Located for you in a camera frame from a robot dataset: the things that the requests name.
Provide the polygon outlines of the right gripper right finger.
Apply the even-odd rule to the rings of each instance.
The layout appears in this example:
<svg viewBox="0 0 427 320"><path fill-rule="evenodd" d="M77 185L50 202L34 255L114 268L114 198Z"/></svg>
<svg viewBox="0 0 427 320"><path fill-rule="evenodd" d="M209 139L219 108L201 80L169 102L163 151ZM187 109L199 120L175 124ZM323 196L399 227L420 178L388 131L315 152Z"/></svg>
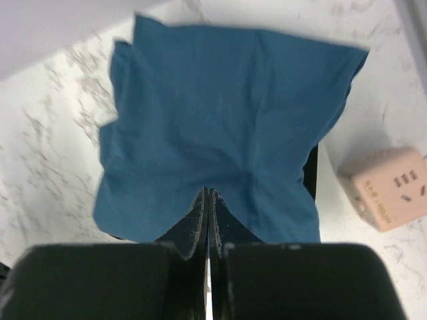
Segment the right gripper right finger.
<svg viewBox="0 0 427 320"><path fill-rule="evenodd" d="M350 244L267 244L209 192L214 319L397 319L399 299L379 256Z"/></svg>

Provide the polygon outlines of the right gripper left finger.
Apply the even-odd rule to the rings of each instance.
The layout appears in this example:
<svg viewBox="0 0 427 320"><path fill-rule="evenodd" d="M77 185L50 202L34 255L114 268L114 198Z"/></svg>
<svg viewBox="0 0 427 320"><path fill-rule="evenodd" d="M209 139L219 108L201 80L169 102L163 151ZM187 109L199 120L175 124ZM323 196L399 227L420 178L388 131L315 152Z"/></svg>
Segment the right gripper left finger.
<svg viewBox="0 0 427 320"><path fill-rule="evenodd" d="M1 288L2 319L204 319L208 192L152 243L38 245Z"/></svg>

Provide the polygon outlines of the blue t shirt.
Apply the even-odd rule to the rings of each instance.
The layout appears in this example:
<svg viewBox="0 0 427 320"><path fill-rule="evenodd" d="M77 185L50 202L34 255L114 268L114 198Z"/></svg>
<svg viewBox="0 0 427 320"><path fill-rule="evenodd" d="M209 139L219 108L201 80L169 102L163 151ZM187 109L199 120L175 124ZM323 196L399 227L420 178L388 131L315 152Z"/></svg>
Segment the blue t shirt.
<svg viewBox="0 0 427 320"><path fill-rule="evenodd" d="M368 52L262 29L136 16L111 57L117 119L99 130L103 232L153 241L204 187L265 242L320 240L304 187Z"/></svg>

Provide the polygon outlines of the folded black t shirt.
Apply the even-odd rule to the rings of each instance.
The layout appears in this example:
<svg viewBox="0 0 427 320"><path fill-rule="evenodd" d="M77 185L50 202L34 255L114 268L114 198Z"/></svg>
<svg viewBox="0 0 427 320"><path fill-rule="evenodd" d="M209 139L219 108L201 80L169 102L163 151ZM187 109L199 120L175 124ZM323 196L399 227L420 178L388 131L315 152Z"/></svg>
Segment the folded black t shirt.
<svg viewBox="0 0 427 320"><path fill-rule="evenodd" d="M316 199L317 173L318 173L318 145L316 145L308 156L304 165L304 187L308 190L312 199Z"/></svg>

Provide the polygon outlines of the small pink cube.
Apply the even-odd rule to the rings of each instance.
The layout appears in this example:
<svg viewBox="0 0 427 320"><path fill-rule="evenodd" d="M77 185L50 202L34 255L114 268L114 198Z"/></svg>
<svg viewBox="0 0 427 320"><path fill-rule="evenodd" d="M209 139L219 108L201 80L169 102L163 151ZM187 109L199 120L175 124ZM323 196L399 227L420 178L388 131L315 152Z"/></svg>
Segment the small pink cube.
<svg viewBox="0 0 427 320"><path fill-rule="evenodd" d="M381 149L337 178L359 217L387 232L426 216L426 160L413 147Z"/></svg>

